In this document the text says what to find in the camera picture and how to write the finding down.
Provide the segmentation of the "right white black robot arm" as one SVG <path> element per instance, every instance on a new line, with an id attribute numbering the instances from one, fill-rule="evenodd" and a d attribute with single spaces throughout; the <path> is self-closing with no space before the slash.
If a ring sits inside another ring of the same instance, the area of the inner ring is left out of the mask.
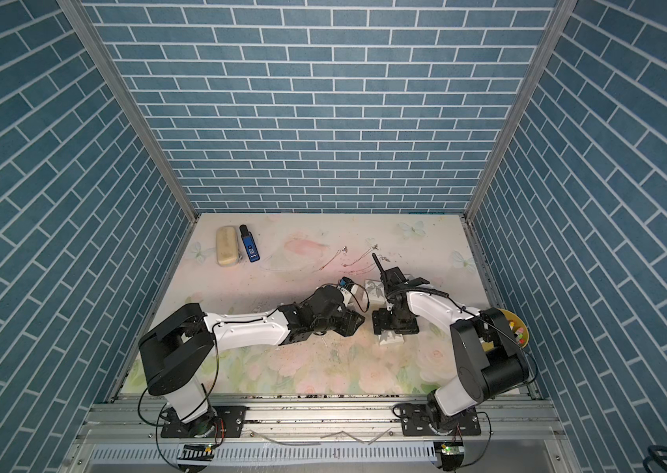
<path id="1" fill-rule="evenodd" d="M 377 335 L 416 335 L 423 319 L 451 338 L 457 375 L 428 395 L 433 425 L 529 381 L 530 364 L 503 311 L 466 307 L 424 278 L 408 279 L 397 267 L 379 272 L 386 307 L 373 313 Z"/>

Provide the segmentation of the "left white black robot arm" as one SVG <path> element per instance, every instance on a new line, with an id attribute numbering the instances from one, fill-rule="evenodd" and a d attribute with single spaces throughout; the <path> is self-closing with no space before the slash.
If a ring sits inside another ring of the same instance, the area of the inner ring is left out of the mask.
<path id="1" fill-rule="evenodd" d="M 351 309 L 343 289 L 326 285 L 299 303 L 261 313 L 219 315 L 189 303 L 162 320 L 139 340 L 147 392 L 161 396 L 179 421 L 190 424 L 210 411 L 211 389 L 197 372 L 211 355 L 252 346 L 283 346 L 311 336 L 353 336 L 365 322 Z"/>

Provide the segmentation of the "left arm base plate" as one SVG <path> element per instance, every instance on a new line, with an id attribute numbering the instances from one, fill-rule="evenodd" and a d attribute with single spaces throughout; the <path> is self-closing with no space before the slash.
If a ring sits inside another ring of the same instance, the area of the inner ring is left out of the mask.
<path id="1" fill-rule="evenodd" d="M 211 406 L 205 414 L 189 423 L 177 417 L 173 407 L 164 410 L 165 424 L 160 434 L 165 439 L 233 439 L 239 438 L 248 408 L 239 405 Z"/>

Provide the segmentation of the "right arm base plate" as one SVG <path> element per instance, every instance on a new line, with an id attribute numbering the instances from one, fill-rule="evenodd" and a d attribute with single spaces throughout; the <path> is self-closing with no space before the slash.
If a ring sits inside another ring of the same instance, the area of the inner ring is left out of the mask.
<path id="1" fill-rule="evenodd" d="M 404 437 L 475 437 L 481 434 L 475 408 L 447 416 L 437 404 L 398 403 L 392 406 L 392 414 L 400 421 Z"/>

